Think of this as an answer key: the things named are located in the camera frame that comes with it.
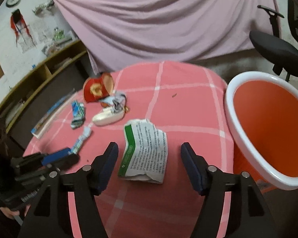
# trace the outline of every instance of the round clock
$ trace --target round clock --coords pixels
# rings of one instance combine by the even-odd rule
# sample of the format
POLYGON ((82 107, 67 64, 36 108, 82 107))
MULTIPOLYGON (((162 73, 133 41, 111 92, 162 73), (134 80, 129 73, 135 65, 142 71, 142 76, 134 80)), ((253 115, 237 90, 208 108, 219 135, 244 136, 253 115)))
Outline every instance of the round clock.
POLYGON ((8 8, 14 7, 14 6, 18 5, 20 1, 21 0, 7 0, 6 6, 8 8))

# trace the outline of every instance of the purple cloth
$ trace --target purple cloth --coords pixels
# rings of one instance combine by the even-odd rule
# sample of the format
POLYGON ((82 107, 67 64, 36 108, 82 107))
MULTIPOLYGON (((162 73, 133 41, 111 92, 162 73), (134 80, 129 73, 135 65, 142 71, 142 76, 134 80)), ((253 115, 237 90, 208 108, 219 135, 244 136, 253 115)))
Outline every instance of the purple cloth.
POLYGON ((54 0, 86 45, 95 73, 142 61, 189 61, 253 48, 249 31, 272 34, 257 5, 276 0, 54 0))

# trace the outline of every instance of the human hand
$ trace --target human hand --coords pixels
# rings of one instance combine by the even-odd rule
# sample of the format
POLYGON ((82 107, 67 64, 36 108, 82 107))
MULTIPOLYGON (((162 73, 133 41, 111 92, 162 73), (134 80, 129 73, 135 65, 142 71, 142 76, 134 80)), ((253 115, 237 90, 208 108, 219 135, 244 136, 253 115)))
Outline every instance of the human hand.
POLYGON ((10 218, 10 219, 13 219, 14 216, 20 215, 19 211, 11 211, 7 207, 0 207, 0 210, 7 218, 10 218))

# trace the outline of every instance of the metal bolt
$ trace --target metal bolt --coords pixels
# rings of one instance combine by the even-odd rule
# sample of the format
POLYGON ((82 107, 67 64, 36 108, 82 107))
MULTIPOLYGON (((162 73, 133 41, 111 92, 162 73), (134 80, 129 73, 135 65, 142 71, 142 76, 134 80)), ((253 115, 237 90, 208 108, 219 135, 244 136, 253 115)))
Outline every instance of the metal bolt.
POLYGON ((56 171, 50 172, 49 176, 51 178, 54 178, 55 176, 57 176, 57 172, 56 171))
POLYGON ((209 166, 207 168, 210 172, 215 172, 217 170, 216 166, 209 166))
POLYGON ((85 166, 83 166, 83 171, 89 171, 89 170, 91 170, 91 166, 90 165, 85 165, 85 166))
POLYGON ((250 176, 250 174, 246 171, 242 172, 242 176, 245 178, 248 178, 250 176))

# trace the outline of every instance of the pink tablecloth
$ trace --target pink tablecloth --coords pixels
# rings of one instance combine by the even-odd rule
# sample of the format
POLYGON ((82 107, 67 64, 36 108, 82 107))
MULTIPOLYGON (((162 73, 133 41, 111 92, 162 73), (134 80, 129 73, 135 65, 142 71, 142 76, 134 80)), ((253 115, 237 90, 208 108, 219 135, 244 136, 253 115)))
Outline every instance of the pink tablecloth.
MULTIPOLYGON (((99 103, 86 104, 85 125, 93 133, 80 151, 75 172, 101 155, 110 141, 119 146, 119 157, 107 189, 96 197, 97 206, 109 237, 185 238, 189 237, 199 215, 203 198, 192 189, 180 158, 180 146, 190 142, 198 155, 226 172, 233 171, 233 139, 228 130, 223 97, 226 83, 203 67, 177 62, 141 63, 112 74, 115 89, 125 91, 130 112, 112 125, 96 127, 92 117, 101 110, 99 103), (168 161, 164 183, 152 184, 117 177, 125 149, 124 124, 130 119, 149 119, 167 133, 168 161)), ((82 102, 82 92, 77 94, 82 102)), ((82 132, 72 130, 70 105, 58 115, 49 131, 33 138, 25 154, 55 152, 71 147, 82 132)), ((75 214, 73 193, 69 194, 74 237, 81 237, 75 214)), ((226 196, 218 237, 223 237, 229 212, 226 196)))

